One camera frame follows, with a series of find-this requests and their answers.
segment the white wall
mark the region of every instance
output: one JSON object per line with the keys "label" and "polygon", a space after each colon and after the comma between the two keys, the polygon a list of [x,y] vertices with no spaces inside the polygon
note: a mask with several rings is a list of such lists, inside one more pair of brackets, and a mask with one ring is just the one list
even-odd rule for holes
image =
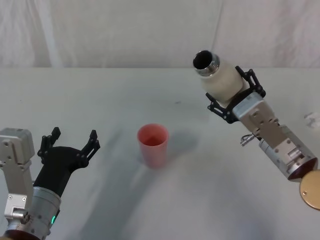
{"label": "white wall", "polygon": [[0,0],[0,67],[320,67],[318,0]]}

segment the white bottle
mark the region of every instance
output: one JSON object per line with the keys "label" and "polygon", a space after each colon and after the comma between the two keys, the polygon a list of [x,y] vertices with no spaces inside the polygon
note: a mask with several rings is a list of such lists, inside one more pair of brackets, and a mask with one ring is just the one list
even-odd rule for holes
{"label": "white bottle", "polygon": [[224,106],[244,86],[235,67],[208,50],[194,57],[193,66],[201,76],[202,88]]}

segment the bottle opening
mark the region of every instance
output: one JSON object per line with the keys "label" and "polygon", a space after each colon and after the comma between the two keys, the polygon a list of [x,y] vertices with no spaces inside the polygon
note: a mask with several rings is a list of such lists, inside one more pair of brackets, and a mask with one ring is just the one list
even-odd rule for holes
{"label": "bottle opening", "polygon": [[212,53],[208,50],[198,52],[193,59],[193,66],[196,69],[202,70],[211,64],[213,60]]}

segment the gold base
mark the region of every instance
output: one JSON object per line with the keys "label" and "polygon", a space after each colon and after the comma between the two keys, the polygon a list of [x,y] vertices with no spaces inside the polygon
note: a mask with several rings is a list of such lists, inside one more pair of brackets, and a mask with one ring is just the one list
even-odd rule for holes
{"label": "gold base", "polygon": [[300,195],[306,204],[320,210],[320,170],[310,171],[302,178]]}

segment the black gripper bracket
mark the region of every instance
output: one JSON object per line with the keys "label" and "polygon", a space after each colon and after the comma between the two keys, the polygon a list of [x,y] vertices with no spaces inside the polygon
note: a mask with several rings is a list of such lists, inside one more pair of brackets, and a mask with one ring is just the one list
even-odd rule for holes
{"label": "black gripper bracket", "polygon": [[43,167],[33,186],[55,192],[61,197],[71,174],[89,165],[90,159],[100,148],[96,130],[92,130],[87,144],[81,149],[67,146],[53,146],[61,135],[55,127],[49,136],[43,136],[37,155]]}
{"label": "black gripper bracket", "polygon": [[266,96],[266,91],[260,85],[255,72],[252,69],[244,72],[239,66],[236,66],[235,69],[240,74],[240,76],[249,84],[249,88],[236,94],[229,105],[224,108],[220,106],[218,101],[211,96],[209,93],[206,93],[206,97],[211,101],[211,104],[208,106],[208,109],[219,117],[223,118],[228,124],[232,124],[234,122],[239,121],[237,117],[233,114],[233,108],[238,105],[243,99],[252,94],[253,92],[257,92],[262,98]]}

